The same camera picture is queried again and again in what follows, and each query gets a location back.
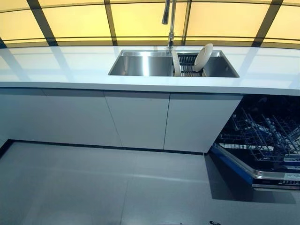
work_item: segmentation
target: countertop edge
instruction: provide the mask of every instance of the countertop edge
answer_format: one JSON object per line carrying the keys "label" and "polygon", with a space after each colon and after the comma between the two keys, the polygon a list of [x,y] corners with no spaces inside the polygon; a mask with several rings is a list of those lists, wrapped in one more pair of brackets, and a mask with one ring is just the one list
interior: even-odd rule
{"label": "countertop edge", "polygon": [[260,87],[179,86],[179,85],[168,86],[168,85],[136,85],[136,84],[69,83],[69,82],[0,82],[0,88],[82,89],[82,90],[267,94],[267,95],[300,96],[300,90],[298,89],[279,89],[279,88],[260,88]]}

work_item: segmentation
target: faucet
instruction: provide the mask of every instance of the faucet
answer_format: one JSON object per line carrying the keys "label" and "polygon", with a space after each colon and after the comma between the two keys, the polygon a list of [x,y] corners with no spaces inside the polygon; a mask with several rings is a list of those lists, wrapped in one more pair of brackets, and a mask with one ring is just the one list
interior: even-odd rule
{"label": "faucet", "polygon": [[[164,10],[162,24],[168,24],[169,8],[170,8],[170,0],[165,0],[165,10]],[[174,40],[175,10],[176,10],[176,0],[172,0],[171,26],[170,26],[169,38],[168,38],[168,48],[170,51],[172,49],[173,40]]]}

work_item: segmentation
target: cabinet door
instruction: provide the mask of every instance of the cabinet door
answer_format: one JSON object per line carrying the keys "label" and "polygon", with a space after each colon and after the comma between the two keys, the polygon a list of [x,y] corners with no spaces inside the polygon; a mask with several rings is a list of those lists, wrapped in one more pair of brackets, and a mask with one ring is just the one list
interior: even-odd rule
{"label": "cabinet door", "polygon": [[51,120],[39,89],[0,89],[0,135],[5,139],[44,141]]}
{"label": "cabinet door", "polygon": [[105,97],[98,90],[43,90],[51,106],[49,140],[59,143],[120,146]]}
{"label": "cabinet door", "polygon": [[163,149],[169,93],[104,94],[124,147]]}
{"label": "cabinet door", "polygon": [[171,94],[164,149],[208,152],[241,99],[240,95]]}

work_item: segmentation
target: open dishwasher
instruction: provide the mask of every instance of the open dishwasher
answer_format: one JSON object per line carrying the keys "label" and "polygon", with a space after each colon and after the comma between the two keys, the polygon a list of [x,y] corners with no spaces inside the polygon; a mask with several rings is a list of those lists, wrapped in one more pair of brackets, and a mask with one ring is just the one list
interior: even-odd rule
{"label": "open dishwasher", "polygon": [[245,96],[211,151],[256,190],[300,190],[300,97]]}

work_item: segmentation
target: dish rack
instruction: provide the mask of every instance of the dish rack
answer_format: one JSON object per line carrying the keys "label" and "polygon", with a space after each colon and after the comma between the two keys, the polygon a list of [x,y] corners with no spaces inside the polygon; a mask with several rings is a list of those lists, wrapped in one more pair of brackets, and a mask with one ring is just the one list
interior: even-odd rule
{"label": "dish rack", "polygon": [[192,53],[178,53],[181,76],[206,76],[205,71],[202,69],[199,72],[194,71],[194,63],[197,54]]}
{"label": "dish rack", "polygon": [[300,122],[296,117],[259,114],[253,118],[241,108],[228,123],[229,132],[218,137],[222,147],[248,150],[256,161],[300,166]]}

